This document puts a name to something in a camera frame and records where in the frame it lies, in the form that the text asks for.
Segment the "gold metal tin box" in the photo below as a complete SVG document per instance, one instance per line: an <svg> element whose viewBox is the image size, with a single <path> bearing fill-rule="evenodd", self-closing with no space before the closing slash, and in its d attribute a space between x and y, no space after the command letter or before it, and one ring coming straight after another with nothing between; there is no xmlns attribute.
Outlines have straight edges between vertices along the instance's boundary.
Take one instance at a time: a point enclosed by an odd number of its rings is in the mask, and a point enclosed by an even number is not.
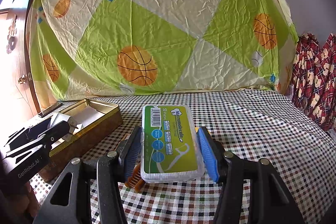
<svg viewBox="0 0 336 224"><path fill-rule="evenodd" d="M77 126L71 137L59 139L52 145L50 161L39 171L45 182L53 180L72 158L83 156L123 123L118 104L101 100L80 100L61 113L71 116Z"/></svg>

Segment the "small white rectangular block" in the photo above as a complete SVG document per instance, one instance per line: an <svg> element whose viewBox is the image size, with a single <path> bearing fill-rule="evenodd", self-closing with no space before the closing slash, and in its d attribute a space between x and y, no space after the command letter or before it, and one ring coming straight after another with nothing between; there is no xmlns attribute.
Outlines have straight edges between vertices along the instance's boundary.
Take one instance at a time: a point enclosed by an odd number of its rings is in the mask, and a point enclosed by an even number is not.
<svg viewBox="0 0 336 224"><path fill-rule="evenodd" d="M78 123L74 117L62 113L56 113L51 117L50 128L55 126L60 137L66 142L83 128L83 124Z"/></svg>

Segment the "red bear pattern cloth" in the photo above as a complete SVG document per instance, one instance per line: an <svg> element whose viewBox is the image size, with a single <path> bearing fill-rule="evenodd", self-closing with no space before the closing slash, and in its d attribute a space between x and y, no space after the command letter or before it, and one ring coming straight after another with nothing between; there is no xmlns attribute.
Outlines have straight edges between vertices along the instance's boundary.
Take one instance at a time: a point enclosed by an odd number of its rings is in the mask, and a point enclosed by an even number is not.
<svg viewBox="0 0 336 224"><path fill-rule="evenodd" d="M323 131L335 128L335 35L320 47L313 34L299 37L289 85L291 101Z"/></svg>

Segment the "brown comb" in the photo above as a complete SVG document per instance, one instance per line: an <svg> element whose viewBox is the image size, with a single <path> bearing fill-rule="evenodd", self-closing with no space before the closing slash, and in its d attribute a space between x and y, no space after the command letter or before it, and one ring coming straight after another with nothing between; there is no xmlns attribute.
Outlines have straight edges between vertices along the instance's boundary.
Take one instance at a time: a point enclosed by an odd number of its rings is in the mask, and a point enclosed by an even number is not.
<svg viewBox="0 0 336 224"><path fill-rule="evenodd" d="M139 193L140 190L143 188L144 185L145 185L145 181L141 177L141 164L138 163L135 166L132 175L125 182L125 186L127 188L132 188L137 193Z"/></svg>

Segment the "basketball pattern bed sheet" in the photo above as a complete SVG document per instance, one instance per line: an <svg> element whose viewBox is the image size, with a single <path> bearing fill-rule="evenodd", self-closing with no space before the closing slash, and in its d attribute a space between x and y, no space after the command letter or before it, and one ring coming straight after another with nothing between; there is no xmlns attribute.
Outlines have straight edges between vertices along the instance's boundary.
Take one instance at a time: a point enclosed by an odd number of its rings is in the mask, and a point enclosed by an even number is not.
<svg viewBox="0 0 336 224"><path fill-rule="evenodd" d="M95 96L285 93L297 32L286 0L34 0L39 105Z"/></svg>

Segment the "dark metal harmonica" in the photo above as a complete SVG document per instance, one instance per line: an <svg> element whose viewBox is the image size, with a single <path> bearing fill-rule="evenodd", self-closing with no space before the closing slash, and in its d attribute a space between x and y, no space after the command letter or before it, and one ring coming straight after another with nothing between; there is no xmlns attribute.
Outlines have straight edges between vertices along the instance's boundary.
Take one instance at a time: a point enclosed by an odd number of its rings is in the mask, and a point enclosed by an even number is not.
<svg viewBox="0 0 336 224"><path fill-rule="evenodd" d="M50 113L52 113L53 111L55 111L56 109L58 109L62 105L63 105L63 102L56 102L55 104L49 106L48 108L40 111L38 113L38 116L43 118L43 117L49 115Z"/></svg>

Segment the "checkered tablecloth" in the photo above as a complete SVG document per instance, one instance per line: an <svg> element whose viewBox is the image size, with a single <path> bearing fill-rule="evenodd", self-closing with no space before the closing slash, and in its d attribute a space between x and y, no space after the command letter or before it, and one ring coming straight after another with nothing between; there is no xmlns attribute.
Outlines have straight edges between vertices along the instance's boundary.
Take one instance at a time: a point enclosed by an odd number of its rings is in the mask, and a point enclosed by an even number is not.
<svg viewBox="0 0 336 224"><path fill-rule="evenodd" d="M35 223L335 223L335 141L288 98L119 96L119 153L73 159Z"/></svg>

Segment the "green dental floss box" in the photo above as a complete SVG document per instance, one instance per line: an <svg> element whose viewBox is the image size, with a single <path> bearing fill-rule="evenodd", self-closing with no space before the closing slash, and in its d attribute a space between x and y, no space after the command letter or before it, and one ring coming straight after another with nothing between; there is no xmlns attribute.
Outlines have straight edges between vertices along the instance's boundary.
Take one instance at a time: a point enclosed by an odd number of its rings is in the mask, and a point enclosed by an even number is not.
<svg viewBox="0 0 336 224"><path fill-rule="evenodd" d="M140 173L147 183L195 180L205 173L189 106L143 106L141 144Z"/></svg>

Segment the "brown wooden door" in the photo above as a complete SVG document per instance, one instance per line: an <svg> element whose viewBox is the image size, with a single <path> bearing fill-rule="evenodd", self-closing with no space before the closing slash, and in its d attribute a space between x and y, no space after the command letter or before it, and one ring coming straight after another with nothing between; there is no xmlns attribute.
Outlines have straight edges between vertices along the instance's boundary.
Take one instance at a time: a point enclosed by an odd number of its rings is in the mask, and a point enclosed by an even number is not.
<svg viewBox="0 0 336 224"><path fill-rule="evenodd" d="M17 116L26 119L35 116L41 110L35 93L33 78L26 84L18 84L19 77L31 73L27 19L32 4L33 0L14 0L7 15L7 19L12 23L11 34L9 34L10 53L8 56L14 60L14 91L19 97L18 106L14 110Z"/></svg>

